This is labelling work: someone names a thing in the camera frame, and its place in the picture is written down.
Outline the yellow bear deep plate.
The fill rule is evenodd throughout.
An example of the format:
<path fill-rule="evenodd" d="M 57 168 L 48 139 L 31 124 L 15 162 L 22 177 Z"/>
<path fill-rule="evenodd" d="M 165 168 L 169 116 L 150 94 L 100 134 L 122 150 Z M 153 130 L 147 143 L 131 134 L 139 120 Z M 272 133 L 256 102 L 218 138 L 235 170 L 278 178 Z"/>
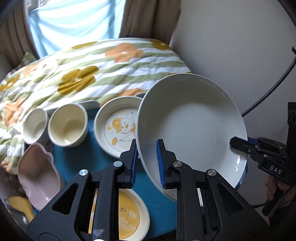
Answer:
<path fill-rule="evenodd" d="M 149 231 L 148 209 L 131 189 L 119 190 L 118 222 L 121 240 L 143 240 Z"/>

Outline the blue patterned tablecloth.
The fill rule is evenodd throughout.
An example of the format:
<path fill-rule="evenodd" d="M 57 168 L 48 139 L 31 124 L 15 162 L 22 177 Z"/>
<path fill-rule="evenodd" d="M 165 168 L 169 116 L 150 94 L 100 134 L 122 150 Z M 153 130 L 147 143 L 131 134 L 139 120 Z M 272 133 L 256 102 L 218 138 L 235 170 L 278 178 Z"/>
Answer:
<path fill-rule="evenodd" d="M 102 170 L 118 158 L 107 154 L 97 143 L 93 123 L 98 109 L 88 110 L 88 134 L 83 143 L 73 148 L 62 148 L 49 143 L 46 150 L 54 157 L 54 165 L 64 181 L 69 182 L 80 170 Z M 142 163 L 137 165 L 133 190 L 144 201 L 150 216 L 145 240 L 172 240 L 176 237 L 177 204 L 163 195 L 147 176 Z"/>

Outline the green striped pillow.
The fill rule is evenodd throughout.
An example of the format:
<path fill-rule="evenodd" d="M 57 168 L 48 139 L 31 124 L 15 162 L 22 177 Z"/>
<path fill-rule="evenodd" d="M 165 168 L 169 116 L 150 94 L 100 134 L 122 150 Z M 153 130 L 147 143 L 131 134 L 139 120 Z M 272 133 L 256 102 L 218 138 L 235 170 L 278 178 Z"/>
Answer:
<path fill-rule="evenodd" d="M 30 52 L 26 52 L 21 60 L 21 62 L 19 63 L 19 65 L 16 67 L 16 70 L 21 69 L 22 67 L 29 65 L 33 62 L 36 61 L 36 58 L 30 53 Z"/>

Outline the yellow object on floor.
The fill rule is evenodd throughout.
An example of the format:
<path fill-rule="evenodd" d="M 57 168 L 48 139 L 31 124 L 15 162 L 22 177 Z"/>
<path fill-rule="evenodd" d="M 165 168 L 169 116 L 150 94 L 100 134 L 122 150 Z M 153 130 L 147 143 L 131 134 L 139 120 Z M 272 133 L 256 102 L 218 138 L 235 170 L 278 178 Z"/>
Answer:
<path fill-rule="evenodd" d="M 34 210 L 27 198 L 23 198 L 20 196 L 11 196 L 8 198 L 8 203 L 13 209 L 22 212 L 29 222 L 34 219 Z"/>

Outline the plain white deep plate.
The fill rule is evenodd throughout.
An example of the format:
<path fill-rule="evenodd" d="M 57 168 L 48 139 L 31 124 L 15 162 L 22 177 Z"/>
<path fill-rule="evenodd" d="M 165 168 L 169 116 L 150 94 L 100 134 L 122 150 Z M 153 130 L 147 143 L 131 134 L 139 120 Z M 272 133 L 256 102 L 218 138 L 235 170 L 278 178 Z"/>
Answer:
<path fill-rule="evenodd" d="M 195 170 L 214 169 L 233 187 L 244 178 L 247 155 L 229 145 L 233 137 L 247 139 L 243 118 L 230 96 L 202 76 L 172 74 L 155 83 L 139 106 L 136 137 L 146 174 L 172 201 L 177 192 L 163 189 L 159 178 L 159 139 Z"/>

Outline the floral striped duvet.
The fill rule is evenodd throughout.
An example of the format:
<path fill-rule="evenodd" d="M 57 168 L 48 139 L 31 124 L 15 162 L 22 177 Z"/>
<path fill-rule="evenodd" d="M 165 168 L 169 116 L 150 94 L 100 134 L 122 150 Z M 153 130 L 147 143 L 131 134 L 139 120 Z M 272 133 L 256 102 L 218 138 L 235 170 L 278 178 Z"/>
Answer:
<path fill-rule="evenodd" d="M 17 173 L 23 123 L 32 110 L 89 100 L 104 105 L 189 71 L 167 43 L 140 38 L 89 42 L 22 67 L 1 82 L 1 167 Z"/>

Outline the left brown curtain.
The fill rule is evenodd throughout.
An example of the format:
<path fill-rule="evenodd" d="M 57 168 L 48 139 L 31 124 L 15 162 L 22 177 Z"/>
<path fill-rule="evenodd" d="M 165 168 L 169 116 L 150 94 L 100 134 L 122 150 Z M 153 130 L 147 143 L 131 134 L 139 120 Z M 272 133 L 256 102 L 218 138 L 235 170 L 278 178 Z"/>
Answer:
<path fill-rule="evenodd" d="M 39 59 L 29 25 L 26 1 L 1 1 L 1 53 L 12 67 L 26 52 Z"/>

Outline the duck cartoon deep plate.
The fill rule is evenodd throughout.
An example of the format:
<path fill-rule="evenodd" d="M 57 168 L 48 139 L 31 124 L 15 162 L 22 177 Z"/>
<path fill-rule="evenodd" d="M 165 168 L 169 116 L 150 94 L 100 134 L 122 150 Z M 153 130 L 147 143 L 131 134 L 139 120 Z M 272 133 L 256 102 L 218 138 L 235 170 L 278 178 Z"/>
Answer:
<path fill-rule="evenodd" d="M 136 138 L 137 111 L 142 99 L 136 96 L 117 97 L 100 108 L 95 116 L 93 130 L 100 147 L 119 158 L 130 149 Z"/>

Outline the brown curtain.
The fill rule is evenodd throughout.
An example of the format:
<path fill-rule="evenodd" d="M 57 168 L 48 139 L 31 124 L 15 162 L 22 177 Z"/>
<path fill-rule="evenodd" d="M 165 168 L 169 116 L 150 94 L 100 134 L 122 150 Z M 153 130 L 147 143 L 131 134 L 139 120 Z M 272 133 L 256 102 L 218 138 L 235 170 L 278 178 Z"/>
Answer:
<path fill-rule="evenodd" d="M 1 1 L 1 53 L 12 67 L 26 52 L 39 59 L 29 25 L 26 1 Z"/>
<path fill-rule="evenodd" d="M 181 1 L 177 0 L 126 1 L 119 37 L 155 39 L 168 44 L 180 11 Z"/>

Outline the right brown curtain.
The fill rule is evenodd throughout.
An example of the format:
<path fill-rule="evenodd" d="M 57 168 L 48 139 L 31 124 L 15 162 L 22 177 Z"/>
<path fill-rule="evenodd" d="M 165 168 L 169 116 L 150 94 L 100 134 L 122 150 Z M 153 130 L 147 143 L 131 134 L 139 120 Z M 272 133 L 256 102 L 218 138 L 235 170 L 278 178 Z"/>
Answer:
<path fill-rule="evenodd" d="M 181 1 L 177 0 L 126 1 L 119 37 L 155 39 L 168 44 L 180 11 Z"/>

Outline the white ribbed bowl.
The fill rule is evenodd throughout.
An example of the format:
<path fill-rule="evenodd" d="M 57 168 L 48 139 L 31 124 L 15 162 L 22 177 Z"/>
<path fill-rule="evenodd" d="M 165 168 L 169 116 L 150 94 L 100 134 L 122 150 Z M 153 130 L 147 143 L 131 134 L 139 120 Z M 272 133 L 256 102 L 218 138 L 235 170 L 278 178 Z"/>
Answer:
<path fill-rule="evenodd" d="M 23 125 L 23 139 L 28 145 L 40 143 L 45 145 L 49 141 L 49 117 L 45 110 L 36 108 L 30 112 Z"/>

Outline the pink square bowl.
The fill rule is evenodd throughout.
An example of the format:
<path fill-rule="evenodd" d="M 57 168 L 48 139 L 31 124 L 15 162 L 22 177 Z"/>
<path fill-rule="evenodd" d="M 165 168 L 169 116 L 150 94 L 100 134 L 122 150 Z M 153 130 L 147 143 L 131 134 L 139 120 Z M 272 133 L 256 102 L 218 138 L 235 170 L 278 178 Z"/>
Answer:
<path fill-rule="evenodd" d="M 30 145 L 18 162 L 18 180 L 30 203 L 42 210 L 64 187 L 54 157 L 39 143 Z"/>

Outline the light blue window cloth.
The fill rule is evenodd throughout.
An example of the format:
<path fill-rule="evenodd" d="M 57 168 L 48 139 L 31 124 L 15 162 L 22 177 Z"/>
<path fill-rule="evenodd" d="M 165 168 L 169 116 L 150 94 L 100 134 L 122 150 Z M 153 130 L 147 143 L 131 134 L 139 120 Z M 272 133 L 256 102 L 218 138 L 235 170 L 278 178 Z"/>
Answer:
<path fill-rule="evenodd" d="M 47 1 L 29 10 L 39 57 L 67 47 L 119 37 L 125 1 Z"/>

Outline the cream round bowl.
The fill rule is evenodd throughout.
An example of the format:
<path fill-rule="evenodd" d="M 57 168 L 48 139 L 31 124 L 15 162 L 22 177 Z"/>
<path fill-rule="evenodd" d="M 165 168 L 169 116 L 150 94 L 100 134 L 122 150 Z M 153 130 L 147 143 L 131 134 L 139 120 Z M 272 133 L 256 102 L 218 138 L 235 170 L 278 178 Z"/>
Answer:
<path fill-rule="evenodd" d="M 77 147 L 88 134 L 88 114 L 81 104 L 66 104 L 52 114 L 48 134 L 59 147 Z"/>

